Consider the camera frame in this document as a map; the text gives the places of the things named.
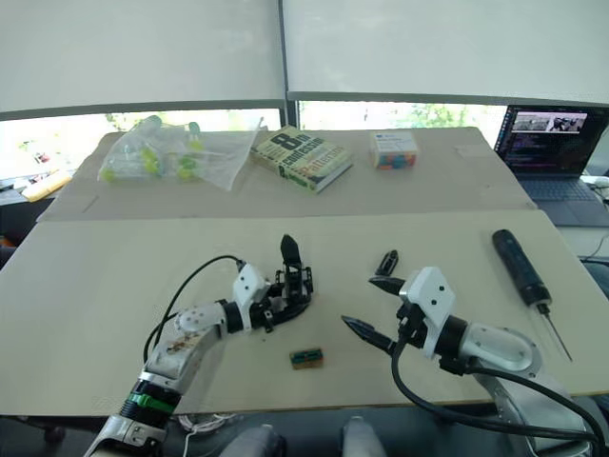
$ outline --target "book cover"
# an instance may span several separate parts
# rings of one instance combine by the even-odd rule
[[[346,149],[291,126],[272,132],[253,154],[281,177],[315,193],[353,164]]]

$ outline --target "black screwdriver handle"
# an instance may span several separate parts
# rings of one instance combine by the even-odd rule
[[[512,277],[522,301],[528,307],[535,305],[544,314],[549,312],[547,306],[552,303],[550,292],[531,265],[514,234],[507,229],[496,231],[493,233],[493,245]]]

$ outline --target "desk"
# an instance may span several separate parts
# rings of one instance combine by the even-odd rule
[[[553,319],[573,364],[544,319],[521,303],[494,252],[491,234],[502,228],[518,236],[551,291]],[[457,295],[456,315],[517,328],[537,341],[547,369],[569,392],[607,389],[609,367],[599,363],[606,351],[599,338],[609,306],[541,211],[249,218],[246,223],[234,218],[46,222],[34,228],[0,274],[0,385],[10,392],[0,399],[0,413],[115,412],[140,370],[146,335],[182,280],[226,252],[270,275],[281,262],[279,241],[286,232],[313,267],[314,302],[273,333],[231,338],[215,378],[200,370],[198,387],[185,397],[181,411],[406,403],[391,382],[388,357],[340,320],[347,314],[396,334],[397,299],[366,282],[390,248],[401,255],[397,276],[429,265],[442,269]],[[230,263],[210,269],[187,288],[179,307],[225,297],[233,277]],[[288,353],[313,346],[323,348],[324,367],[293,370]],[[440,371],[418,350],[408,350],[402,363],[406,382],[432,401],[488,398],[471,377]]]
[[[536,207],[478,129],[411,131],[421,154],[415,167],[406,170],[370,166],[369,131],[313,132],[351,150],[355,163],[319,195],[306,193],[252,163],[240,172],[232,192],[207,183],[100,183],[97,172],[121,135],[112,133],[40,220],[295,217]]]

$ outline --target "small box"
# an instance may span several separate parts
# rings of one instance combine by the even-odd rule
[[[406,169],[415,165],[419,150],[409,131],[370,133],[370,156],[377,169]]]

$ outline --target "clear plastic bag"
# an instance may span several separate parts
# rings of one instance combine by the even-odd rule
[[[204,179],[230,190],[261,123],[247,131],[201,132],[195,122],[171,126],[150,116],[112,146],[97,179]]]

